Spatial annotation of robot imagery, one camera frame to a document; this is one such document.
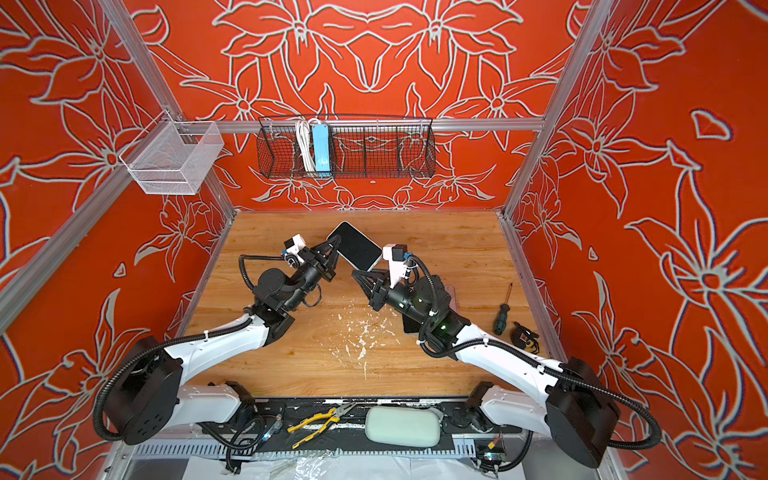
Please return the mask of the pink phone case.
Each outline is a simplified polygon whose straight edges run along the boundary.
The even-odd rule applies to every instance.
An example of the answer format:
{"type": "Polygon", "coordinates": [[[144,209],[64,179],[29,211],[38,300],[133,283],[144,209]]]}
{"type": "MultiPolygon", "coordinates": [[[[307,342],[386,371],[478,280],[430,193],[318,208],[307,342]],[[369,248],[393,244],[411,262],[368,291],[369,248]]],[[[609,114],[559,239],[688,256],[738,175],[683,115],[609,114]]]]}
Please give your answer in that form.
{"type": "Polygon", "coordinates": [[[445,290],[447,294],[450,296],[450,302],[449,306],[452,310],[457,311],[458,310],[458,299],[457,299],[457,293],[453,286],[446,285],[445,290]]]}

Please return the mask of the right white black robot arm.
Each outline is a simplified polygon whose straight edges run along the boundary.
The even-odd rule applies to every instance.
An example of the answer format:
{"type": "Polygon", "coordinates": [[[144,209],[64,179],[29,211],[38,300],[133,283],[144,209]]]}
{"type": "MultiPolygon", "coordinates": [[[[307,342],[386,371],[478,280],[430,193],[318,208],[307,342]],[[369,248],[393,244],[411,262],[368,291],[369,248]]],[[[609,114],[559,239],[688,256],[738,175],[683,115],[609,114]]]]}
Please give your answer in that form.
{"type": "Polygon", "coordinates": [[[390,306],[417,326],[417,344],[431,358],[450,358],[493,374],[526,395],[489,382],[475,388],[471,406],[492,424],[549,436],[572,460],[600,466],[605,451],[647,450],[662,429],[639,402],[605,388],[585,362],[562,363],[497,339],[451,308],[442,280],[409,254],[390,270],[356,270],[353,279],[369,306],[390,306]]]}

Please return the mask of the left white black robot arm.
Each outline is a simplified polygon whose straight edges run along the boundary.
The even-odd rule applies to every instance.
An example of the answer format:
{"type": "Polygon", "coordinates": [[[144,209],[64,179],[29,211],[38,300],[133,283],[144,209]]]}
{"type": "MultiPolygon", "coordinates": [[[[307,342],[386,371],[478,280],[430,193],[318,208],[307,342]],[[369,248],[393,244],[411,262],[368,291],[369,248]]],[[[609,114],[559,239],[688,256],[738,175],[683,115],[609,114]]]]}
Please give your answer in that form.
{"type": "Polygon", "coordinates": [[[241,275],[254,296],[236,320],[201,334],[160,342],[137,342],[95,397],[92,424],[109,442],[137,445],[166,427],[199,422],[224,423],[243,402],[234,387],[224,384],[189,388],[198,374],[247,351],[282,338],[294,322],[293,312],[321,281],[335,276],[341,238],[333,235],[295,253],[295,271],[264,271],[256,281],[241,275]]]}

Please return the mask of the black phone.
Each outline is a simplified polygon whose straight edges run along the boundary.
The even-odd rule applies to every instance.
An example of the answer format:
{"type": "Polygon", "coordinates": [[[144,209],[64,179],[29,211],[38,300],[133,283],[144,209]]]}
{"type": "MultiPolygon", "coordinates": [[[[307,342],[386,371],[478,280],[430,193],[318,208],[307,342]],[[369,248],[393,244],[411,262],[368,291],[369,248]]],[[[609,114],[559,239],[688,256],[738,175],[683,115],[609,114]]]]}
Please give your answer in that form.
{"type": "Polygon", "coordinates": [[[424,315],[411,316],[405,313],[402,314],[403,330],[406,334],[417,334],[426,317],[424,315]]]}
{"type": "Polygon", "coordinates": [[[355,270],[371,271],[382,259],[382,248],[348,221],[333,229],[327,239],[340,239],[338,252],[355,270]]]}

